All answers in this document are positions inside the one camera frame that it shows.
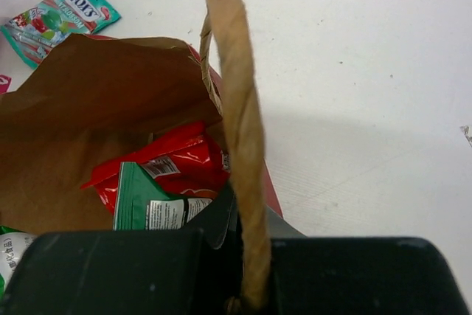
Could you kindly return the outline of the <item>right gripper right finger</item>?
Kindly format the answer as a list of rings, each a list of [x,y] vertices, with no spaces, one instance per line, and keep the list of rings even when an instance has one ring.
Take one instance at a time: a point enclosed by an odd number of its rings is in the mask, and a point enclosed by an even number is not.
[[[423,238],[272,242],[270,314],[469,314],[447,260]]]

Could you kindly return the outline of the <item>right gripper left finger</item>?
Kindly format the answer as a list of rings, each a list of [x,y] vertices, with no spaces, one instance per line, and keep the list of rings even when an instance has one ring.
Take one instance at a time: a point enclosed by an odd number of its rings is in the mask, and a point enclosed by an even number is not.
[[[25,251],[3,314],[223,314],[239,292],[230,186],[177,230],[56,232]]]

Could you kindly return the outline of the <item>green chips bag back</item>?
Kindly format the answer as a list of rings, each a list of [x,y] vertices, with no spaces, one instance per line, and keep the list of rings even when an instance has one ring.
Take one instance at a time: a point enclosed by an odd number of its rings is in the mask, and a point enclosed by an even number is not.
[[[211,198],[166,193],[137,163],[123,162],[113,230],[180,229],[211,203]]]

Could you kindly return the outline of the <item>red snack bag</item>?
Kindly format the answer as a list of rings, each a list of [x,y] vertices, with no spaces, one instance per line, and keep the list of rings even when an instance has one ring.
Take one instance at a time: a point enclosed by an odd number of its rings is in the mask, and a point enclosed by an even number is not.
[[[110,212],[123,162],[137,163],[165,192],[190,197],[216,198],[229,177],[229,156],[202,121],[174,128],[140,150],[94,167],[81,187],[93,187]]]

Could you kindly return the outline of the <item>green Chuba chips bag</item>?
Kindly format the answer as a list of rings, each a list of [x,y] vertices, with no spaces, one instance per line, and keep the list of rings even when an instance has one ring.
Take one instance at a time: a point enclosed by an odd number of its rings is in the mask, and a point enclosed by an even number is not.
[[[3,296],[23,253],[36,239],[35,235],[1,226],[0,232],[0,292]]]

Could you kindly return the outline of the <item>red paper bag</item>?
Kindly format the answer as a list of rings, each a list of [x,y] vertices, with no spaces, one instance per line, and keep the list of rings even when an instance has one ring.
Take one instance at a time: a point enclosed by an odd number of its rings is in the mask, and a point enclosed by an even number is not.
[[[232,310],[268,305],[274,199],[243,0],[206,0],[200,49],[173,38],[71,35],[1,96],[1,222],[25,232],[107,229],[80,190],[92,169],[202,121],[230,157],[242,222],[243,280]]]

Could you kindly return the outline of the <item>teal Fox's candy bag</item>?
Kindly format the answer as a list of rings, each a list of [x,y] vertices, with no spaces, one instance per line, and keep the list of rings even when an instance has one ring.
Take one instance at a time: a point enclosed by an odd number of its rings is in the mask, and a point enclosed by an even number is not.
[[[120,19],[107,0],[43,0],[1,25],[1,33],[35,69],[71,34],[93,35]]]

